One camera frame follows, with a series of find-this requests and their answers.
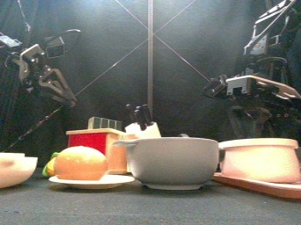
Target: ceramic bowl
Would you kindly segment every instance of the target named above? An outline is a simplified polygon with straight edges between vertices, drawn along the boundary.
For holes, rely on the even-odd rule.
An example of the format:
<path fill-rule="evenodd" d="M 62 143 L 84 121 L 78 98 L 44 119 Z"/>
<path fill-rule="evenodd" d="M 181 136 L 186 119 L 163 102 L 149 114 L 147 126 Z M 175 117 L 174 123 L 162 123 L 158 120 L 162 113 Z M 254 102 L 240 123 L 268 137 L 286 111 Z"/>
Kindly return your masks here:
<path fill-rule="evenodd" d="M 195 190 L 218 167 L 218 142 L 202 138 L 162 137 L 118 141 L 127 149 L 133 176 L 162 190 Z"/>
<path fill-rule="evenodd" d="M 0 188 L 22 184 L 32 175 L 38 157 L 26 157 L 19 153 L 0 154 Z"/>
<path fill-rule="evenodd" d="M 253 138 L 220 143 L 225 149 L 222 175 L 274 183 L 300 180 L 297 141 L 284 138 Z"/>

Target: white pot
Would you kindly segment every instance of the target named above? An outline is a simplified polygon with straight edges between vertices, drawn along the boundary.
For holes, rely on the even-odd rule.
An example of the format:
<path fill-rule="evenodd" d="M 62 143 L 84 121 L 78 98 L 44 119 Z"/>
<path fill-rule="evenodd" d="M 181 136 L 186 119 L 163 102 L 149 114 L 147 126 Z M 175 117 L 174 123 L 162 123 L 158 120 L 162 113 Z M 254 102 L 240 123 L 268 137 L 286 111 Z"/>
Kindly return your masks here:
<path fill-rule="evenodd" d="M 131 174 L 154 189 L 199 189 L 218 167 L 218 142 L 210 139 L 162 137 L 114 145 L 126 146 Z"/>
<path fill-rule="evenodd" d="M 220 143 L 226 150 L 222 175 L 276 183 L 300 180 L 297 141 L 284 138 L 241 139 Z"/>

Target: white saucer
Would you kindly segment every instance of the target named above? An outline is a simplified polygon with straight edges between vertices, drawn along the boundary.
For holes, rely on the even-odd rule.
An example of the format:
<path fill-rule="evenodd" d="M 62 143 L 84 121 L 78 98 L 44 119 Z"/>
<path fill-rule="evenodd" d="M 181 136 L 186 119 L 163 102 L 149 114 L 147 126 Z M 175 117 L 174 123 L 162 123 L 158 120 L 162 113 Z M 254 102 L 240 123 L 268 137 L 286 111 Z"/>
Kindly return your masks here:
<path fill-rule="evenodd" d="M 59 179 L 56 176 L 50 178 L 50 181 L 79 189 L 109 189 L 134 180 L 135 178 L 133 176 L 123 175 L 105 175 L 101 180 Z"/>

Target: vertical pole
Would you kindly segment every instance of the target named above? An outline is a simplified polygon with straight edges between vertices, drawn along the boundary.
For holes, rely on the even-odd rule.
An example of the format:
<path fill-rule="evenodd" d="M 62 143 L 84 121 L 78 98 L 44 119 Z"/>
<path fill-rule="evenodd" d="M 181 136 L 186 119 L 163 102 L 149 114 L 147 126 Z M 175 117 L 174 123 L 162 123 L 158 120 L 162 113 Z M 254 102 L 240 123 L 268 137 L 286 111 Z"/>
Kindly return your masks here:
<path fill-rule="evenodd" d="M 149 82 L 147 82 L 147 105 L 150 108 L 150 116 L 153 116 L 153 54 L 154 54 L 154 13 L 153 13 L 153 0 L 149 0 Z"/>

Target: bowl rim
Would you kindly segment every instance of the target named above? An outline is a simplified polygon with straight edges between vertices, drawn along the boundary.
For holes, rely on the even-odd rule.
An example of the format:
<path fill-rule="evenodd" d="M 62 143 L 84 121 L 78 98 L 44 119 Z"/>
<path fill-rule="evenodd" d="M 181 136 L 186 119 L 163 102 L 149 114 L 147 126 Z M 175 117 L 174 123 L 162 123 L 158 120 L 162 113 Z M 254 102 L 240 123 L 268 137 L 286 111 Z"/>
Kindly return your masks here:
<path fill-rule="evenodd" d="M 248 146 L 284 146 L 293 149 L 298 148 L 297 140 L 288 138 L 248 138 L 225 141 L 218 144 L 220 149 L 230 150 L 236 147 Z"/>
<path fill-rule="evenodd" d="M 154 137 L 154 138 L 139 138 L 139 139 L 131 139 L 131 140 L 118 140 L 114 142 L 114 146 L 119 146 L 123 144 L 135 144 L 139 142 L 155 142 L 155 141 L 167 141 L 167 140 L 175 140 L 181 142 L 186 142 L 187 140 L 201 140 L 205 142 L 213 142 L 218 144 L 218 141 L 209 139 L 209 138 L 201 138 L 201 137 Z"/>

